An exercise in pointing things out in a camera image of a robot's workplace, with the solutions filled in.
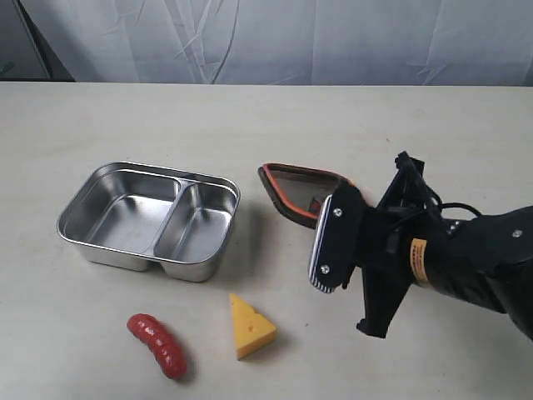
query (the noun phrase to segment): table surface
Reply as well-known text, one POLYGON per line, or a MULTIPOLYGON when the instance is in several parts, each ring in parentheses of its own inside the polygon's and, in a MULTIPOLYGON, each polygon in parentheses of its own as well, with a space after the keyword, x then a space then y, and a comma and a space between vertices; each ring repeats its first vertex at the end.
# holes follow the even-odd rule
POLYGON ((531 127, 529 88, 0 83, 0 398, 531 398, 533 346, 505 315, 413 287, 386 340, 359 333, 360 273, 346 291, 313 288, 314 232, 257 177, 265 162, 324 168, 378 199, 407 150, 445 201, 504 213, 533 203, 531 127), (117 160, 237 183, 215 277, 92 264, 57 235, 84 180, 117 160), (240 362, 229 293, 279 327, 240 362), (126 329, 139 312, 177 332, 186 382, 126 329))

